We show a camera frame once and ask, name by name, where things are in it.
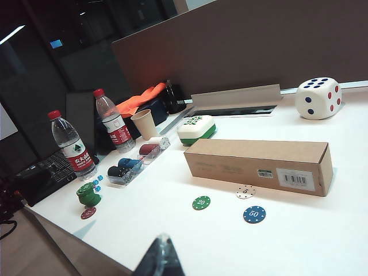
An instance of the blue chip with white spots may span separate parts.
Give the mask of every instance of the blue chip with white spots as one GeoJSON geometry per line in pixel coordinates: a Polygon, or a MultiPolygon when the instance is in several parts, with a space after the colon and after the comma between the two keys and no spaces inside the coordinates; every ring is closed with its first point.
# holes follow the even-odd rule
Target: blue chip with white spots
{"type": "Polygon", "coordinates": [[[244,220],[248,223],[260,223],[266,217],[266,211],[260,206],[252,206],[244,211],[244,220]]]}

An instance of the cardboard box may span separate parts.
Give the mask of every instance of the cardboard box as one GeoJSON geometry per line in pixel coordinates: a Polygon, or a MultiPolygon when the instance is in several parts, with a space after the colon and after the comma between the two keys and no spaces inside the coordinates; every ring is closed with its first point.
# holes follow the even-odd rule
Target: cardboard box
{"type": "Polygon", "coordinates": [[[326,196],[328,143],[199,139],[184,152],[194,177],[326,196]]]}

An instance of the white desk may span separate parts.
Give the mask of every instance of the white desk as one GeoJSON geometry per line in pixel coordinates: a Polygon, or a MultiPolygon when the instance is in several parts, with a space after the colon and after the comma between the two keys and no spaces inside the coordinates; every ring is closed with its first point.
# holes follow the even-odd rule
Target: white desk
{"type": "MultiPolygon", "coordinates": [[[[327,141],[335,176],[327,197],[257,188],[240,200],[236,183],[192,177],[176,129],[171,147],[123,189],[101,182],[96,214],[81,220],[73,181],[31,211],[134,270],[154,238],[167,233],[186,275],[366,275],[368,261],[368,89],[345,91],[342,110],[320,121],[300,118],[293,94],[271,117],[216,118],[213,139],[327,141]],[[211,199],[195,211],[198,196],[211,199]],[[267,215],[246,223],[243,212],[259,205],[267,215]]],[[[139,138],[133,153],[144,142],[139,138]]],[[[117,151],[98,174],[127,155],[117,151]]]]}

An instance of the paper cup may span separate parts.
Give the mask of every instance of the paper cup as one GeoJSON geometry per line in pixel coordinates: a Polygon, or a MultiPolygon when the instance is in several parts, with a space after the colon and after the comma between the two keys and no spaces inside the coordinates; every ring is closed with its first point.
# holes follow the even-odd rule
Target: paper cup
{"type": "Polygon", "coordinates": [[[149,140],[151,137],[159,136],[150,109],[139,111],[134,114],[131,119],[140,134],[142,134],[144,140],[149,140]]]}

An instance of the bottle label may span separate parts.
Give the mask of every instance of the bottle label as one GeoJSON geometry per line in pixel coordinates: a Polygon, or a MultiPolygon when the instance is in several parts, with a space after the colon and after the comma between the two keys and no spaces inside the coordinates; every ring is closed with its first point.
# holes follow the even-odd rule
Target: bottle label
{"type": "Polygon", "coordinates": [[[132,138],[127,126],[122,120],[121,115],[110,121],[103,122],[103,124],[108,130],[108,134],[110,135],[110,138],[114,145],[120,145],[132,138]]]}
{"type": "Polygon", "coordinates": [[[93,162],[81,139],[62,148],[62,153],[68,159],[74,171],[82,171],[91,166],[93,162]]]}

